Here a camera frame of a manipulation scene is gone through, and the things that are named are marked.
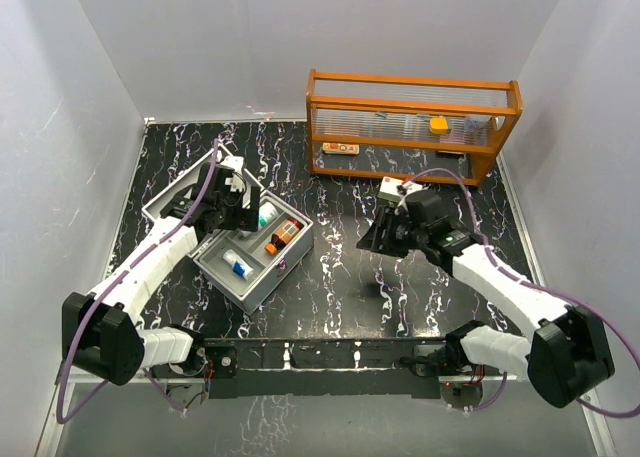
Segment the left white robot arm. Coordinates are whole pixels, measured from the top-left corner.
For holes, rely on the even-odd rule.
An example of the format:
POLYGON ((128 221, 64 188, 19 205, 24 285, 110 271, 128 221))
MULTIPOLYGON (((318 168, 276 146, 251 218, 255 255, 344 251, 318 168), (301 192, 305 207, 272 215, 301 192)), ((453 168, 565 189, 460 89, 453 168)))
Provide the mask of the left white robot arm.
POLYGON ((64 367, 77 367, 114 385, 141 369, 173 364, 194 376, 206 364, 202 339, 179 325, 141 329, 142 312, 177 264, 218 230, 258 228, 262 187, 241 157, 203 160, 148 202, 149 234, 111 276, 62 305, 64 367))

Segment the yellow block on shelf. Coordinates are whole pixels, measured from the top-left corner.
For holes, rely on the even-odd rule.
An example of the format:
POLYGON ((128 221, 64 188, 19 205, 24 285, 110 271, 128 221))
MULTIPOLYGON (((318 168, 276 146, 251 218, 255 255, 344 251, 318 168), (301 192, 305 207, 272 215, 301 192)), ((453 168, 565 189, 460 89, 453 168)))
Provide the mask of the yellow block on shelf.
POLYGON ((432 117, 429 121, 430 132, 435 135, 444 135, 450 131, 449 123, 446 117, 432 117))

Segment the wooden display shelf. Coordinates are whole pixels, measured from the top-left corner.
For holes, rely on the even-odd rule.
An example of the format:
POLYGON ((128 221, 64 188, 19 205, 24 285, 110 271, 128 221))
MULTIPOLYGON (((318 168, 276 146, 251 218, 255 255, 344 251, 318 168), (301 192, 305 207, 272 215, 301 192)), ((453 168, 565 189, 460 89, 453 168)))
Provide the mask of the wooden display shelf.
POLYGON ((479 186, 524 109, 515 80, 387 76, 311 70, 305 96, 310 170, 316 175, 405 178, 448 183, 447 171, 479 186), (430 132, 432 117, 450 131, 430 132), (355 156, 329 155, 324 142, 357 144, 355 156))

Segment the grey divided tray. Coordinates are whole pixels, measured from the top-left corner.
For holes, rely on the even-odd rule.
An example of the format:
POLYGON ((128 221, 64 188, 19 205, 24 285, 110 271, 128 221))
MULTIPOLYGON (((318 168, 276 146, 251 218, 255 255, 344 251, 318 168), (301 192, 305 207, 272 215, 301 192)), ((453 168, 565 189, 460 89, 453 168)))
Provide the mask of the grey divided tray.
POLYGON ((309 217, 264 190, 260 204, 266 201, 275 205, 278 216, 265 227, 253 233, 216 231, 193 255, 195 264, 214 287, 248 314, 262 305, 313 247, 313 221, 309 217), (265 245, 288 218, 297 219, 304 227, 283 250, 269 255, 265 245), (254 269, 250 280, 234 274, 223 260, 222 255, 228 249, 236 251, 254 269))

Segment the grey case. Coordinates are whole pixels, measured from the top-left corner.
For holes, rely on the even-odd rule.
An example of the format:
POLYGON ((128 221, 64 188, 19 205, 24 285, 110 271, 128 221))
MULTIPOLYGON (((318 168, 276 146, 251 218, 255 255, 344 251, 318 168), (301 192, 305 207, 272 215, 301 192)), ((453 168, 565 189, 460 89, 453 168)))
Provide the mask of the grey case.
POLYGON ((262 186, 244 158, 209 151, 143 207, 151 222, 181 219, 197 245, 189 257, 227 299, 252 314, 313 246, 313 222, 262 186))

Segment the amber medicine bottle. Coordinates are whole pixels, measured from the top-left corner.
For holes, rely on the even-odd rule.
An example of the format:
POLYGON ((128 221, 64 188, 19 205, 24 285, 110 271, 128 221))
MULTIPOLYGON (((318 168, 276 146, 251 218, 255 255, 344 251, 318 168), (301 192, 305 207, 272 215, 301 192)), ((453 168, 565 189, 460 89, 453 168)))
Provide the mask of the amber medicine bottle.
POLYGON ((265 251, 269 255, 276 255, 293 240, 303 227, 304 225, 297 219, 288 218, 272 234, 270 241, 265 245, 265 251))

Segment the white medicine box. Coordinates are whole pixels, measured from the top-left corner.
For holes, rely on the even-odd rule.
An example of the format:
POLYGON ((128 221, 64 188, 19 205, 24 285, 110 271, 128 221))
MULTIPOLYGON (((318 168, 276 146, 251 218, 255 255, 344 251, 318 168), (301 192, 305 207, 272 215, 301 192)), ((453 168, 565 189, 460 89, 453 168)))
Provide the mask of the white medicine box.
POLYGON ((385 176, 380 182, 377 196, 379 199, 398 205, 406 194, 407 187, 402 179, 385 176))

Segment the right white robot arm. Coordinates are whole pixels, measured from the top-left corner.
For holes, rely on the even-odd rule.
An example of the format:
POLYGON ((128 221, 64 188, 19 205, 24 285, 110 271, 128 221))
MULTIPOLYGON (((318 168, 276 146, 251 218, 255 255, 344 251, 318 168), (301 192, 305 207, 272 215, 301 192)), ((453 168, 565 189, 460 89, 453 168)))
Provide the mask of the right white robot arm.
POLYGON ((502 333, 471 321, 449 332, 440 353, 453 371, 493 367, 529 381, 556 408, 614 375, 604 323, 593 311, 534 288, 494 255, 484 235, 455 226, 434 191, 399 183, 379 195, 383 202, 359 249, 397 258, 423 253, 500 309, 520 331, 502 333))

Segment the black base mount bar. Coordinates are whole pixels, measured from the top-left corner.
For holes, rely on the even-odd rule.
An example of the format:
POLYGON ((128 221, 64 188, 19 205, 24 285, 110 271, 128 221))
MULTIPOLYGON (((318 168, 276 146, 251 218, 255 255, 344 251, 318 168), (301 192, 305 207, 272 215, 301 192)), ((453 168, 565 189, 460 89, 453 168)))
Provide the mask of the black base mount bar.
POLYGON ((192 369, 168 366, 154 377, 171 384, 201 384, 211 399, 254 396, 405 395, 438 399, 446 386, 473 389, 478 399, 499 381, 497 370, 482 373, 446 362, 441 337, 284 339, 207 338, 192 369))

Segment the wooden toy block strip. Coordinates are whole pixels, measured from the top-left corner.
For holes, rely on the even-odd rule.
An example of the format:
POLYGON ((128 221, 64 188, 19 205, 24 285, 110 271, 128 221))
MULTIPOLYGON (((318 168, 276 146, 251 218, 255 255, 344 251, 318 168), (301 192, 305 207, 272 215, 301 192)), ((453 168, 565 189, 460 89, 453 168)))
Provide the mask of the wooden toy block strip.
POLYGON ((357 144, 324 142, 322 151, 329 155, 355 156, 359 154, 359 146, 357 144))

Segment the blue white can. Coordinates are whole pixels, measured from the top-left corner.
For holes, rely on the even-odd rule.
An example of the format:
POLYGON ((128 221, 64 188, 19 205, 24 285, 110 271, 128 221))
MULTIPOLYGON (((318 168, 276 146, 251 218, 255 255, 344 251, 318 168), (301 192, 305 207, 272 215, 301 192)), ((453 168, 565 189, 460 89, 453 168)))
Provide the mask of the blue white can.
POLYGON ((222 255, 223 260, 231 267, 234 274, 245 280, 250 280, 254 269, 233 249, 226 250, 222 255))

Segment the white green-label bottle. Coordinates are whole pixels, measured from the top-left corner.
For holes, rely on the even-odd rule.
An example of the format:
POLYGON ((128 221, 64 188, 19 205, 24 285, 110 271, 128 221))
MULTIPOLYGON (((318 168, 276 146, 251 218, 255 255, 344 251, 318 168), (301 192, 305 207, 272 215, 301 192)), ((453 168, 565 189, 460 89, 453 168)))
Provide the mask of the white green-label bottle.
POLYGON ((265 227, 277 216, 278 216, 278 209, 275 207, 275 205, 272 202, 266 201, 259 208, 258 229, 262 229, 263 227, 265 227))

